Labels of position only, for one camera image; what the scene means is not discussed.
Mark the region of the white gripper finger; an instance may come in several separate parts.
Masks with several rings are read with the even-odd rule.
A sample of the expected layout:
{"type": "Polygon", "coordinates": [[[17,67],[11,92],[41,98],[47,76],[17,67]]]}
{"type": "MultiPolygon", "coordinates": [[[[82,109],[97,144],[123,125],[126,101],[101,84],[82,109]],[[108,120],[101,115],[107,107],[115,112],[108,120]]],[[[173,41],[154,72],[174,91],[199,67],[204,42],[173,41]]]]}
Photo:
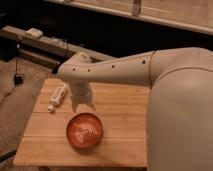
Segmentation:
{"type": "Polygon", "coordinates": [[[75,113],[77,110],[77,104],[76,103],[72,103],[72,111],[75,113]]]}
{"type": "Polygon", "coordinates": [[[88,105],[92,110],[96,111],[96,107],[95,107],[95,105],[93,104],[93,102],[89,102],[89,103],[87,103],[87,105],[88,105]]]}

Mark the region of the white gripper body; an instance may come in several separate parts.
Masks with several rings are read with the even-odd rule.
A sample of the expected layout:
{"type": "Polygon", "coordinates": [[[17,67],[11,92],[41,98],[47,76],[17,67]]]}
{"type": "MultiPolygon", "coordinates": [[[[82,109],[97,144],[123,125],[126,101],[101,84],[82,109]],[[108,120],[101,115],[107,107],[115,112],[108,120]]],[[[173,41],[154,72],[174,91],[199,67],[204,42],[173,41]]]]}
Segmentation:
{"type": "Polygon", "coordinates": [[[92,90],[88,83],[70,84],[71,100],[75,104],[92,101],[92,90]]]}

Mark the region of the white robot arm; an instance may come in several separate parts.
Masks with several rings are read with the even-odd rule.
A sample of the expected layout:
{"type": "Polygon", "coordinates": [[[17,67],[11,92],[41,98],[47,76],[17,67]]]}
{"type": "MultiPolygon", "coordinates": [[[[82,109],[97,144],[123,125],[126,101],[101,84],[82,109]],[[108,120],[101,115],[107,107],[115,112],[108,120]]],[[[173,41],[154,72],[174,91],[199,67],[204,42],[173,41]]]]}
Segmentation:
{"type": "Polygon", "coordinates": [[[94,63],[77,53],[57,75],[78,105],[92,100],[91,82],[147,86],[149,171],[213,171],[213,52],[156,50],[94,63]]]}

